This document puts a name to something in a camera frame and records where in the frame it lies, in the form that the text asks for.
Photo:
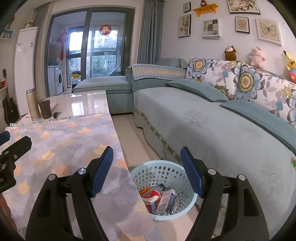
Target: guitar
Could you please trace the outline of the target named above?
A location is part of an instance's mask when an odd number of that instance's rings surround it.
[[[3,69],[3,77],[6,79],[6,69]],[[10,123],[16,123],[19,119],[19,113],[17,106],[15,105],[13,98],[9,98],[8,88],[6,87],[6,97],[3,100],[4,119],[7,125]]]

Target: blue gripper pad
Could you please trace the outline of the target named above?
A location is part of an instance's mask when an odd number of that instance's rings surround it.
[[[197,193],[200,198],[204,198],[205,192],[203,190],[202,177],[185,148],[181,149],[180,158],[193,191]]]
[[[8,131],[5,131],[5,132],[0,134],[0,146],[5,144],[9,140],[10,140],[10,133]]]
[[[90,194],[95,197],[102,190],[103,184],[113,162],[113,149],[107,147],[100,158],[101,163],[93,176],[93,185]]]

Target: yellow shelf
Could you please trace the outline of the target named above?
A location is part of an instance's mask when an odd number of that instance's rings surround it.
[[[199,7],[194,9],[193,11],[195,11],[197,13],[197,15],[200,17],[202,14],[205,13],[210,13],[210,12],[217,12],[217,5],[216,4],[209,4],[207,6],[203,6],[203,7]]]

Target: pink pig plush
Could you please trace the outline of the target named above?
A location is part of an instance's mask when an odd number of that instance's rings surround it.
[[[263,57],[263,51],[260,47],[256,47],[252,49],[252,54],[250,56],[251,59],[251,65],[253,67],[257,67],[260,69],[264,68],[264,61],[266,60]]]

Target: brown cup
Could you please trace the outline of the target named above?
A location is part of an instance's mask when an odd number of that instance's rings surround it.
[[[40,104],[41,114],[43,119],[49,119],[52,116],[52,111],[50,109],[50,100],[44,100]]]

